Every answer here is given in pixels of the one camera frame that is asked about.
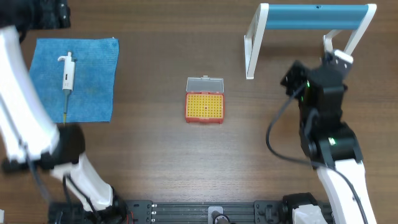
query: wooden table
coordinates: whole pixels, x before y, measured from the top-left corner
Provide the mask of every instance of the wooden table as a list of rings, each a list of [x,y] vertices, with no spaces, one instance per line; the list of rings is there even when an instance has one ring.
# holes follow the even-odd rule
[[[364,155],[378,223],[398,211],[398,2],[373,1],[376,15],[353,53],[343,119]],[[311,192],[327,199],[314,171],[276,159],[266,149],[268,123],[287,99],[281,78],[299,59],[319,64],[327,31],[270,30],[254,80],[244,75],[243,35],[260,1],[69,0],[72,28],[31,31],[22,43],[28,67],[36,38],[119,39],[110,123],[82,124],[86,152],[100,176],[127,199],[158,202],[253,202]],[[330,1],[303,0],[302,4]],[[334,4],[365,4],[333,1]],[[334,40],[344,49],[348,32]],[[187,124],[187,77],[224,78],[222,125]],[[271,136],[281,153],[304,158],[299,110],[290,106]],[[0,158],[5,158],[3,146]],[[62,185],[44,182],[57,200]],[[47,205],[29,173],[0,174],[7,222],[43,223]]]

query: tabletop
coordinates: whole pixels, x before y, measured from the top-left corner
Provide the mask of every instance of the tabletop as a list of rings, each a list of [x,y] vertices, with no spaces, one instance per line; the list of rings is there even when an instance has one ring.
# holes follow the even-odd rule
[[[267,150],[265,135],[287,99],[280,80],[296,59],[309,67],[319,65],[322,36],[328,31],[267,30],[254,80],[246,80],[243,36],[259,3],[69,0],[70,29],[30,31],[21,47],[29,68],[37,38],[119,39],[111,122],[81,126],[89,160],[123,198],[253,202],[311,192],[326,200],[316,172],[278,160]],[[377,222],[394,223],[398,211],[398,2],[372,3],[377,4],[376,15],[353,52],[353,68],[345,80],[343,120],[361,146]],[[335,37],[334,47],[343,50],[348,37],[349,32]],[[224,78],[223,124],[185,122],[187,78],[204,75]],[[305,158],[296,103],[276,124],[271,141],[280,153]],[[3,159],[3,144],[0,148]],[[65,201],[62,183],[45,172],[41,177],[54,198]],[[0,209],[5,210],[7,222],[47,220],[47,205],[28,172],[0,174]]]

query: pipette tip box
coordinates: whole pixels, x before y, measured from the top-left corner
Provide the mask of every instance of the pipette tip box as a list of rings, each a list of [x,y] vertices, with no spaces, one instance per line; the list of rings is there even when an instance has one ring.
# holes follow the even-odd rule
[[[222,123],[225,115],[224,80],[222,78],[188,78],[185,97],[187,123]]]

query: green light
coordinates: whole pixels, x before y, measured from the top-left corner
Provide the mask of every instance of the green light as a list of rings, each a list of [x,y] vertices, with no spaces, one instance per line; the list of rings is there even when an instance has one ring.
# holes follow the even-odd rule
[[[336,144],[336,141],[334,138],[328,138],[329,139],[329,143],[331,146],[334,146]]]

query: blue pad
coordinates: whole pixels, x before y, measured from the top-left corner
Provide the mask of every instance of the blue pad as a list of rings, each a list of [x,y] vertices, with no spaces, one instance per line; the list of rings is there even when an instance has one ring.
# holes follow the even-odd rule
[[[72,51],[76,59],[67,122],[110,121],[113,86],[119,57],[118,39],[37,39],[30,78],[53,122],[63,122],[63,67],[59,56]]]

